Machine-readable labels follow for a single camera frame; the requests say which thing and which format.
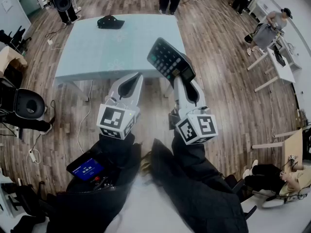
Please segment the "person's left forearm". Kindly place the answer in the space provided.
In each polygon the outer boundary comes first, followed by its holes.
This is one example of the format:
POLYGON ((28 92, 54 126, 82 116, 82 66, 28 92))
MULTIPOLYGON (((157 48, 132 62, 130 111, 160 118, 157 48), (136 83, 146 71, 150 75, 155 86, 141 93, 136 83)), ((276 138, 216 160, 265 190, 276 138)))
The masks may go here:
POLYGON ((67 192, 86 193, 105 187, 114 188, 127 185, 136 177, 141 160, 141 144, 135 142, 132 133, 124 140, 102 135, 88 151, 95 154, 95 159, 105 170, 86 182, 73 176, 67 192))

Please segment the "light wooden board table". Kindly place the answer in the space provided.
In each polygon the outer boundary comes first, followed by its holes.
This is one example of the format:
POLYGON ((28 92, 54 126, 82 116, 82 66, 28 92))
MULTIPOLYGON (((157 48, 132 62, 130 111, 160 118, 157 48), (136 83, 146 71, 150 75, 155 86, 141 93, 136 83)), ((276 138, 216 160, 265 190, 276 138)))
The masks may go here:
POLYGON ((282 164, 281 168, 285 172, 292 172, 294 164, 297 166, 302 166, 303 160, 303 136, 302 129, 282 133, 276 135, 278 137, 288 137, 284 141, 252 145, 252 149, 268 149, 268 148, 281 148, 282 150, 282 164))

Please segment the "light blue floral tablecloth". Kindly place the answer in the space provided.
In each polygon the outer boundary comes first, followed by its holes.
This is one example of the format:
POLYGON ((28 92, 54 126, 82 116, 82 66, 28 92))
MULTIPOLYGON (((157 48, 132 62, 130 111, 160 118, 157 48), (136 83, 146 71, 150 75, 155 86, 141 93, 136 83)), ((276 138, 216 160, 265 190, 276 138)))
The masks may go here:
POLYGON ((97 17, 74 24, 58 63, 55 83, 117 79, 135 72, 145 78, 159 78, 161 74, 147 60, 159 37, 185 52, 174 16, 127 14, 115 18, 124 21, 121 29, 100 29, 97 17))

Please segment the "black box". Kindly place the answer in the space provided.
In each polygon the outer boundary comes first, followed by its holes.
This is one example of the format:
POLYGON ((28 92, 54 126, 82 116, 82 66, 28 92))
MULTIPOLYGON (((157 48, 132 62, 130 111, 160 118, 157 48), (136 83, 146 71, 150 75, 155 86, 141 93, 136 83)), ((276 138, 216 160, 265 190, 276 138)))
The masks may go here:
POLYGON ((276 57, 277 62, 282 66, 285 67, 285 60, 283 59, 282 55, 280 54, 279 50, 277 48, 274 48, 274 55, 276 57))

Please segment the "white table under tablecloth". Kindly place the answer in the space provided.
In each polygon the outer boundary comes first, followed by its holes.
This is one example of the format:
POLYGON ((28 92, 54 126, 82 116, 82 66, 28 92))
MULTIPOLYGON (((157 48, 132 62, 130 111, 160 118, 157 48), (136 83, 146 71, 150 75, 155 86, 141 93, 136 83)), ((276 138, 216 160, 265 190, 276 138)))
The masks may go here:
MULTIPOLYGON (((53 85, 59 88, 66 85, 67 88, 69 88, 74 94, 82 98, 83 101, 90 100, 88 96, 86 95, 86 93, 84 93, 74 81, 61 82, 55 78, 53 85)), ((170 85, 170 83, 165 78, 159 78, 159 87, 160 87, 163 97, 165 98, 168 98, 170 94, 173 92, 173 87, 170 85)))

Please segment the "black cap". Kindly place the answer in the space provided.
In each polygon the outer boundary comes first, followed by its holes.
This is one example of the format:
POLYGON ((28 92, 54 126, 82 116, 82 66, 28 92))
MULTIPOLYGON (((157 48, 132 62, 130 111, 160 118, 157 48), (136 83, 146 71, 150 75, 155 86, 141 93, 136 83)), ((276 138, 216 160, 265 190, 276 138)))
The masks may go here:
POLYGON ((97 26, 99 29, 118 30, 122 28, 124 23, 124 20, 118 20, 112 15, 107 15, 97 21, 97 26))

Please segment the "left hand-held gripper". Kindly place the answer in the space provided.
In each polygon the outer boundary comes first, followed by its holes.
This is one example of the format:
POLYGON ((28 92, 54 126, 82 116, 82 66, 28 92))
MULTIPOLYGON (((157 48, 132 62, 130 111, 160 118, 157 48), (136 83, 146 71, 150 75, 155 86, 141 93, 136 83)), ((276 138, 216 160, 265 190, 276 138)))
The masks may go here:
POLYGON ((96 126, 104 136, 124 140, 140 116, 138 102, 143 75, 131 73, 116 80, 100 105, 96 126))

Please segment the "black office chair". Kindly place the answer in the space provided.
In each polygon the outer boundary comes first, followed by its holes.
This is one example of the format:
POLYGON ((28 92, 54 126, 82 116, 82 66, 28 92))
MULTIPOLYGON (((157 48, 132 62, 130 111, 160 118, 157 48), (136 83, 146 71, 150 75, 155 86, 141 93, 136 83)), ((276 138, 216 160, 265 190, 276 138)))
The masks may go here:
POLYGON ((27 51, 26 43, 27 41, 31 41, 31 37, 26 39, 23 38, 23 34, 25 33, 26 29, 22 29, 21 26, 18 28, 16 33, 11 36, 11 32, 6 34, 4 30, 0 30, 0 42, 4 43, 5 45, 11 47, 12 49, 22 52, 27 51))

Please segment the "white power strip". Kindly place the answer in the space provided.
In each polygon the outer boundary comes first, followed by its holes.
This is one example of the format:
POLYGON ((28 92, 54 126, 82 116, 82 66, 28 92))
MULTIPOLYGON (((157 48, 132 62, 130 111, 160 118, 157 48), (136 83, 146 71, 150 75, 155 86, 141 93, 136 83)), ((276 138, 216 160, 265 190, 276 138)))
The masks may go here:
POLYGON ((40 155, 40 152, 37 149, 30 149, 28 155, 30 156, 31 161, 33 163, 36 163, 36 164, 40 164, 41 163, 41 155, 40 155))

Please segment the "person's white shirt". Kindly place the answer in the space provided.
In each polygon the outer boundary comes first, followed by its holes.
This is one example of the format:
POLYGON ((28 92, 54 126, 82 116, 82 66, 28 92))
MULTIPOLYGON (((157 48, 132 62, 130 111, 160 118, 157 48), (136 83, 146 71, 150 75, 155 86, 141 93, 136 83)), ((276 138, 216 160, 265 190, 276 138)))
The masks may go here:
POLYGON ((104 233, 193 233, 151 174, 138 174, 126 202, 104 233))

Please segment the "black calculator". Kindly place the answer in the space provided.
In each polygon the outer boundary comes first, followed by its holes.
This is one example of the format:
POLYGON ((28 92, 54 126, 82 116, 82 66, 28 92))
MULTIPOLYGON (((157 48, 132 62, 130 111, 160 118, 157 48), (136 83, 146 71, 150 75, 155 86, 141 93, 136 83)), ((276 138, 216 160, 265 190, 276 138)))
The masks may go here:
POLYGON ((147 61, 172 85, 178 76, 184 83, 191 82, 196 76, 190 59, 162 37, 153 44, 147 61))

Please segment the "white side table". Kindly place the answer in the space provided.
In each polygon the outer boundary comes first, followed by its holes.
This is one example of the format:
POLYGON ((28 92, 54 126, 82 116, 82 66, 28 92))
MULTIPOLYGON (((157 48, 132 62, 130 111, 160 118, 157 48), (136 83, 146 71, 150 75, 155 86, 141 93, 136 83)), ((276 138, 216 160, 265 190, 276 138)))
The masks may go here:
POLYGON ((267 49, 267 51, 257 59, 253 64, 251 64, 247 70, 250 71, 253 69, 257 64, 259 64, 262 60, 266 59, 267 57, 272 61, 272 67, 265 71, 265 74, 268 74, 271 70, 275 70, 277 75, 271 78, 266 83, 262 84, 261 86, 254 89, 254 92, 258 92, 263 88, 271 85, 277 80, 282 80, 287 83, 295 83, 294 75, 290 68, 290 65, 285 57, 280 55, 280 58, 277 57, 278 55, 271 49, 267 49))

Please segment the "black phone with blue screen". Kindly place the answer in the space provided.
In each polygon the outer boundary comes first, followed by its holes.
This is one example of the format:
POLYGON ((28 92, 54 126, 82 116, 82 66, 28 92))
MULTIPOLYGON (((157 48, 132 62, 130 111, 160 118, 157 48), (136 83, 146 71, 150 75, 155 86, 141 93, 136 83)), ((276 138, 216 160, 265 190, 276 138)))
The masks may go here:
POLYGON ((93 180, 105 168, 95 159, 95 154, 88 151, 71 162, 66 170, 74 177, 86 182, 93 180))

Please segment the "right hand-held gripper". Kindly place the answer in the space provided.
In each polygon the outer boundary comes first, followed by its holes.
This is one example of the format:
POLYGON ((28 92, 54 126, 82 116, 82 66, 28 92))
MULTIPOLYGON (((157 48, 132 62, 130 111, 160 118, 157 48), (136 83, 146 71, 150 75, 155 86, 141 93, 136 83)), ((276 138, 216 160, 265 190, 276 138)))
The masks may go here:
POLYGON ((195 79, 184 83, 177 76, 174 100, 174 109, 169 113, 169 129, 178 131, 186 145, 205 143, 218 136, 215 115, 208 113, 205 95, 195 79))

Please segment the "person's right forearm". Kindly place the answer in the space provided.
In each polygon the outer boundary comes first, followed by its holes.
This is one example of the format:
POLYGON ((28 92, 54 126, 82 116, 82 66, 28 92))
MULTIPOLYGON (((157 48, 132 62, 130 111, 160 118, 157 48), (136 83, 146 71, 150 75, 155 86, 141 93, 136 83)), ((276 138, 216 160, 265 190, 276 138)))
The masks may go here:
POLYGON ((217 191, 233 192, 224 181, 222 174, 205 157, 205 147, 202 143, 186 145, 182 135, 175 130, 172 150, 177 163, 189 178, 202 182, 217 191))

